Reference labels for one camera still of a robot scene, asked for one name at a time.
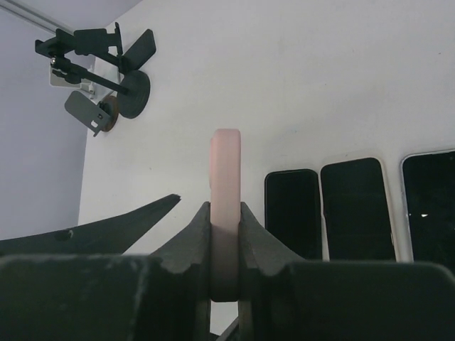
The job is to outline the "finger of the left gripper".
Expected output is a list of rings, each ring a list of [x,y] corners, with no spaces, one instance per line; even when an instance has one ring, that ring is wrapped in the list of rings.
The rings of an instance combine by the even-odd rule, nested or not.
[[[1,241],[1,255],[122,254],[163,219],[181,196],[170,194],[131,212],[54,232]]]

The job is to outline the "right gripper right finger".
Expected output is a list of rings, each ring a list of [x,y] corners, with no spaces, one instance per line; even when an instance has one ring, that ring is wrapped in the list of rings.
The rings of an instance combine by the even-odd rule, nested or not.
[[[454,275],[443,266],[305,260],[247,205],[239,250],[242,340],[454,339]]]

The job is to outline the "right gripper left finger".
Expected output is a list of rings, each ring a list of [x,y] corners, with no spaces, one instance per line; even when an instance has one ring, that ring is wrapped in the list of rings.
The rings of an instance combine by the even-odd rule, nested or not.
[[[208,340],[210,205],[150,254],[1,255],[2,340]]]

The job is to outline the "black phone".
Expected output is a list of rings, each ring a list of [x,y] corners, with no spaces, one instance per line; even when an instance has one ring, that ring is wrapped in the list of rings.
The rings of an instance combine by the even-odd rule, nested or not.
[[[304,259],[322,259],[319,179],[310,169],[281,170],[264,179],[265,229]]]

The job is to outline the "white-cased phone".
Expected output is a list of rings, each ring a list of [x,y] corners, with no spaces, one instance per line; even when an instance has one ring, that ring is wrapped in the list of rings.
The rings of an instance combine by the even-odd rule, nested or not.
[[[376,158],[321,169],[331,260],[395,260],[382,167]]]

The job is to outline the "pink-cased phone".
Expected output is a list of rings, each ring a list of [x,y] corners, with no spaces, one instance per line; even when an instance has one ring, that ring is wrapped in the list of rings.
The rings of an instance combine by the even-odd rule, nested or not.
[[[241,194],[241,134],[218,129],[210,140],[210,296],[238,297]]]

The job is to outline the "black round-base phone mount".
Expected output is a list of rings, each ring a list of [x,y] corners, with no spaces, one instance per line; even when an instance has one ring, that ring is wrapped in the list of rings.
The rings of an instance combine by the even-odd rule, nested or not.
[[[58,28],[55,36],[48,40],[36,40],[35,52],[50,60],[51,73],[70,85],[80,85],[84,80],[117,94],[119,113],[127,118],[138,117],[151,92],[151,80],[141,70],[142,66],[156,53],[154,32],[146,29],[126,50],[123,50],[122,35],[118,23],[114,31],[91,28],[67,33]],[[68,53],[93,55],[111,65],[112,75],[98,75],[73,63]]]

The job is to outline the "silver folding phone stand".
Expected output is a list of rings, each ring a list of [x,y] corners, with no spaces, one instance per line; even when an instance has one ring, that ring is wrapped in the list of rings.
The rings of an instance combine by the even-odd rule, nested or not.
[[[95,101],[112,93],[129,94],[130,90],[120,82],[120,72],[116,66],[107,69],[101,75],[95,73],[96,65],[90,68],[71,63],[63,56],[50,58],[50,85],[80,90]]]

